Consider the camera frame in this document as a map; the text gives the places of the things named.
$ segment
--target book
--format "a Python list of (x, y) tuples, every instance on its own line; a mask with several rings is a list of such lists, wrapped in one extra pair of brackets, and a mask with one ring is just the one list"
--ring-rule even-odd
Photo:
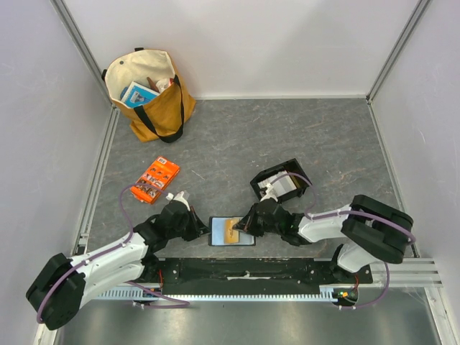
[(145, 86), (133, 81), (124, 93), (121, 102), (125, 103), (130, 108), (135, 108), (137, 106), (149, 103), (158, 95), (158, 92), (150, 90), (149, 88), (146, 88)]

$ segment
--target white panel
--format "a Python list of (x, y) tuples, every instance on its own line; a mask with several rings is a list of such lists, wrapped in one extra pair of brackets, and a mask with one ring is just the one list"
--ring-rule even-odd
[(168, 50), (194, 96), (364, 95), (416, 0), (67, 0), (101, 68)]
[(8, 1), (0, 18), (0, 334), (31, 344), (25, 293), (73, 246), (110, 107), (50, 2)]
[(433, 1), (374, 110), (423, 252), (460, 319), (460, 2)]

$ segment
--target yellow object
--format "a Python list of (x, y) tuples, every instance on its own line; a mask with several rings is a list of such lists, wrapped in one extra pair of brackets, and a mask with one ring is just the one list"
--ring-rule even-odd
[(230, 218), (225, 220), (224, 243), (238, 243), (239, 231), (233, 229), (233, 225), (239, 222), (240, 218)]
[[(147, 77), (153, 81), (165, 78), (174, 81), (143, 106), (129, 108), (120, 101), (121, 92), (132, 81), (149, 87)], [(174, 142), (182, 136), (184, 122), (192, 115), (196, 101), (188, 93), (167, 52), (145, 49), (121, 56), (110, 64), (103, 78), (112, 103), (132, 120), (130, 127), (141, 142), (158, 138), (163, 142)]]

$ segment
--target gray table surface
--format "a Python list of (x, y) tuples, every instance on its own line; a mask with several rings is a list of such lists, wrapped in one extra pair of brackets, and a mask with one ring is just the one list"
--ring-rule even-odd
[[(364, 99), (272, 99), (199, 101), (182, 138), (141, 143), (120, 116), (91, 224), (88, 250), (127, 233), (117, 204), (120, 190), (134, 183), (162, 155), (181, 171), (168, 187), (186, 190), (206, 224), (210, 216), (243, 216), (257, 197), (249, 181), (261, 170), (297, 158), (316, 185), (322, 212), (366, 194), (397, 207), (382, 150)], [(301, 212), (311, 193), (283, 204)], [(129, 193), (124, 207), (133, 224), (159, 213), (167, 203), (140, 203)], [(255, 247), (210, 247), (208, 236), (174, 239), (158, 257), (331, 257), (341, 239), (292, 247), (274, 234)]]
[[(362, 288), (365, 301), (380, 289)], [(375, 306), (338, 311), (318, 302), (192, 302), (141, 310), (93, 300), (58, 331), (55, 345), (440, 345), (423, 288), (390, 289)]]

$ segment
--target orange package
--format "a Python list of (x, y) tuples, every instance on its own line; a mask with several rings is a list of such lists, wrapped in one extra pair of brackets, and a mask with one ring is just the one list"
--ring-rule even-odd
[[(137, 180), (137, 183), (146, 183), (148, 185), (154, 185), (161, 190), (165, 190), (179, 173), (179, 170), (179, 165), (159, 156), (152, 165), (145, 170), (144, 174)], [(131, 193), (136, 199), (145, 203), (154, 203), (160, 196), (160, 192), (155, 188), (144, 187), (143, 185), (131, 187)]]

